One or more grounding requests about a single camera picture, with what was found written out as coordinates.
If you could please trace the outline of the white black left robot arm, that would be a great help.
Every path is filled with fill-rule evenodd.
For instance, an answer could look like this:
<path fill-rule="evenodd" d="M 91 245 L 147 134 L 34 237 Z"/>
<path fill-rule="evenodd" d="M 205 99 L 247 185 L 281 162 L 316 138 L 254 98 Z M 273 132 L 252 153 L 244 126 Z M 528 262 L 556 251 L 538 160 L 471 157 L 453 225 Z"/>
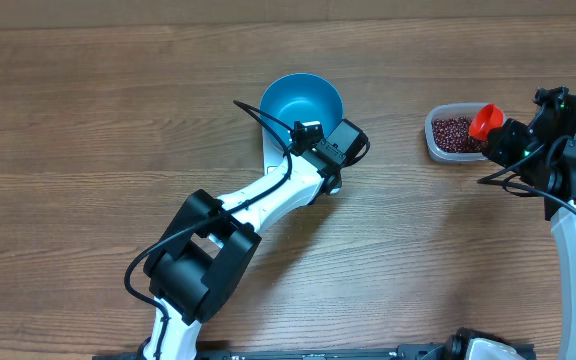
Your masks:
<path fill-rule="evenodd" d="M 261 232 L 320 195 L 337 192 L 342 169 L 368 149 L 367 135 L 348 120 L 330 135 L 317 122 L 296 123 L 274 170 L 230 194 L 192 193 L 144 264 L 156 318 L 139 358 L 195 358 L 202 324 L 231 297 Z"/>

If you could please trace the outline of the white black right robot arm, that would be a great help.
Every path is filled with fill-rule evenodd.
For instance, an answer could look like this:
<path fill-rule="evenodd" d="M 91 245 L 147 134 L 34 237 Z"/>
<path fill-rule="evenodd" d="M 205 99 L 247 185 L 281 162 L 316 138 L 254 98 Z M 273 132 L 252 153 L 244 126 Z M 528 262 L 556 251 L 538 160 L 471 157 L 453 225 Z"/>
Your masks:
<path fill-rule="evenodd" d="M 469 134 L 486 142 L 483 155 L 500 171 L 481 178 L 520 197 L 544 201 L 560 261 L 562 333 L 558 356 L 576 359 L 576 95 L 566 87 L 537 89 L 528 124 L 484 106 Z"/>

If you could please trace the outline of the red measuring scoop blue handle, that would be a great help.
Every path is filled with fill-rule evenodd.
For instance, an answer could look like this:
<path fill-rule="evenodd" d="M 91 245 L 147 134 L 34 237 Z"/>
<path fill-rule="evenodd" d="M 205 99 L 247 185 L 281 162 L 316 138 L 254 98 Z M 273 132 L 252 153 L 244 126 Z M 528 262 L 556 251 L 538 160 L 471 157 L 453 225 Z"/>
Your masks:
<path fill-rule="evenodd" d="M 491 130 L 502 127 L 504 124 L 504 113 L 495 104 L 485 105 L 473 118 L 468 128 L 468 133 L 472 138 L 486 141 Z"/>

